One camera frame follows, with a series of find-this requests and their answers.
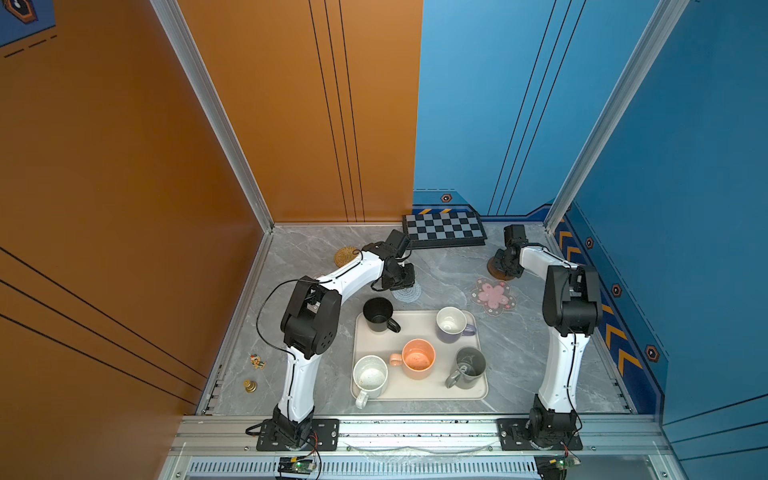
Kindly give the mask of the light blue woven coaster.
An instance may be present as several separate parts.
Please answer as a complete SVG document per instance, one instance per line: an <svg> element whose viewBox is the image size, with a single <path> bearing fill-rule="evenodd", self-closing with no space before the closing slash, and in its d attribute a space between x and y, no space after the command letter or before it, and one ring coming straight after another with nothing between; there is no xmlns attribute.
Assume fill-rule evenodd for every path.
<svg viewBox="0 0 768 480"><path fill-rule="evenodd" d="M393 290L392 295L393 297L403 303L414 303L416 302L422 293L421 286L418 283L415 283L411 287L399 289L399 290Z"/></svg>

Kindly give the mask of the pink flower coaster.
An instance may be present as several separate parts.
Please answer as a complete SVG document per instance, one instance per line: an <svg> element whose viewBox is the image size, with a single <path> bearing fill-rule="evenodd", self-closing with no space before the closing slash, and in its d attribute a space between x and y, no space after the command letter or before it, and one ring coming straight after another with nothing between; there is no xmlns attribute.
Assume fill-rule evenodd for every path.
<svg viewBox="0 0 768 480"><path fill-rule="evenodd" d="M470 292L470 298L491 316L511 312L517 305L508 282L504 280L478 279Z"/></svg>

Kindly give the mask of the woven rattan coaster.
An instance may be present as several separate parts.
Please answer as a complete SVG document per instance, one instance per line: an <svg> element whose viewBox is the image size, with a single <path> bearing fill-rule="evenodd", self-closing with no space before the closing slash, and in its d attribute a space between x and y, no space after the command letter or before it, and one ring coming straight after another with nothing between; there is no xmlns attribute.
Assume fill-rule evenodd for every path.
<svg viewBox="0 0 768 480"><path fill-rule="evenodd" d="M338 268L342 268L351 262L360 259L361 251L355 247L342 247L334 254L334 263Z"/></svg>

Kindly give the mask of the brown wooden coaster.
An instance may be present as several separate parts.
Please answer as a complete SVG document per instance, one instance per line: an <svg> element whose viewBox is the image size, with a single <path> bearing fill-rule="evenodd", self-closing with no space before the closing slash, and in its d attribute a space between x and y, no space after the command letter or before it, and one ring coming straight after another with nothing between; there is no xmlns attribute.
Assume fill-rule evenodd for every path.
<svg viewBox="0 0 768 480"><path fill-rule="evenodd" d="M517 278L517 275L513 268L505 267L500 261L495 258L491 258L487 263L487 269L489 274L499 280L509 281Z"/></svg>

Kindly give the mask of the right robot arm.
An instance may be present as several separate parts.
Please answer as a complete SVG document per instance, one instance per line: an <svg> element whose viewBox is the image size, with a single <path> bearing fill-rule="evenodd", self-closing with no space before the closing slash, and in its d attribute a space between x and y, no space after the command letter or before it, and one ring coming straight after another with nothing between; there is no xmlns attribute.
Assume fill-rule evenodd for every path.
<svg viewBox="0 0 768 480"><path fill-rule="evenodd" d="M542 450L579 449L578 378L583 354L603 316L597 271L562 259L543 245L525 243L499 249L487 268L500 280L528 272L545 281L542 316L549 332L547 363L522 439Z"/></svg>

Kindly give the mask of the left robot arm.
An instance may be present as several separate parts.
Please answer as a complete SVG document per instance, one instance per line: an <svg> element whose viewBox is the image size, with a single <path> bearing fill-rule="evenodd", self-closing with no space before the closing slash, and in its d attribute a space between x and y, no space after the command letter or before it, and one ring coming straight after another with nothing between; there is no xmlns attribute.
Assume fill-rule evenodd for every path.
<svg viewBox="0 0 768 480"><path fill-rule="evenodd" d="M280 324L286 378L268 422L289 448L298 449L310 441L317 372L321 356L335 340L343 303L377 282L385 291L412 287L415 271L407 262L409 249L410 239L392 231L390 238L365 245L337 270L296 281Z"/></svg>

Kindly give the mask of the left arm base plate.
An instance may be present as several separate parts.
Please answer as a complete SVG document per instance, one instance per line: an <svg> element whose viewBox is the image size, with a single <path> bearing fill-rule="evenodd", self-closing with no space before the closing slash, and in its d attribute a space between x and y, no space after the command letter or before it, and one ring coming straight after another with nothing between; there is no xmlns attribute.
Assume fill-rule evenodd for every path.
<svg viewBox="0 0 768 480"><path fill-rule="evenodd" d="M338 446L340 421L312 418L300 423L267 419L262 425L256 449L265 452L335 451Z"/></svg>

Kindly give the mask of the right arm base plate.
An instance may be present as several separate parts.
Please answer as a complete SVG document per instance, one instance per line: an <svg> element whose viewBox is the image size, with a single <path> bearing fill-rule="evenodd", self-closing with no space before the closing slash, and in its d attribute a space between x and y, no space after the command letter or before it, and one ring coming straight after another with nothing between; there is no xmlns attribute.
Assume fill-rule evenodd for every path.
<svg viewBox="0 0 768 480"><path fill-rule="evenodd" d="M497 433L503 451L581 451L584 448L574 422L541 422L536 427L528 418L506 417L496 420Z"/></svg>

